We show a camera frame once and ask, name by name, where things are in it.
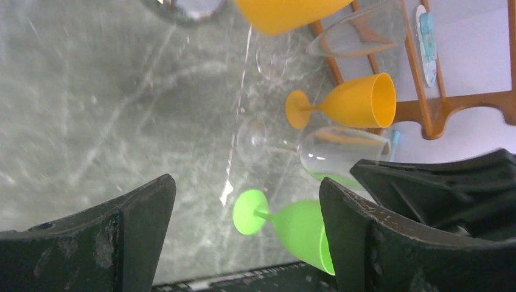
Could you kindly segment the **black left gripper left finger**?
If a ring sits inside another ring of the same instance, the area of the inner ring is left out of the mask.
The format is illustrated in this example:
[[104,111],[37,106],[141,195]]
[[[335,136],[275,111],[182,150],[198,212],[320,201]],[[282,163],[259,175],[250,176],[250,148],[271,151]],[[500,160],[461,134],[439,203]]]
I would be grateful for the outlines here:
[[76,214],[1,232],[1,290],[150,291],[175,195],[165,174]]

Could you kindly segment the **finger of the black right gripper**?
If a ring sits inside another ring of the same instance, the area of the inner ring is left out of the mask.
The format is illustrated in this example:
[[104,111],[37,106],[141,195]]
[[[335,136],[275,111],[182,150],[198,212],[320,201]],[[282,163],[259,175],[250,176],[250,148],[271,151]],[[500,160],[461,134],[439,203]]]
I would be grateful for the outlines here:
[[499,148],[441,164],[362,159],[350,170],[374,201],[458,235],[515,241],[515,155]]

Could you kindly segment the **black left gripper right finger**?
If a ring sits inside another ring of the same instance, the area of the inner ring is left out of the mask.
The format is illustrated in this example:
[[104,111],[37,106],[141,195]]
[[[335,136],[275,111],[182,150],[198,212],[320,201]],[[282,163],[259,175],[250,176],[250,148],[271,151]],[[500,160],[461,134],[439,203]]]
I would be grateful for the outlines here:
[[340,291],[514,291],[515,243],[431,228],[330,178],[319,201]]

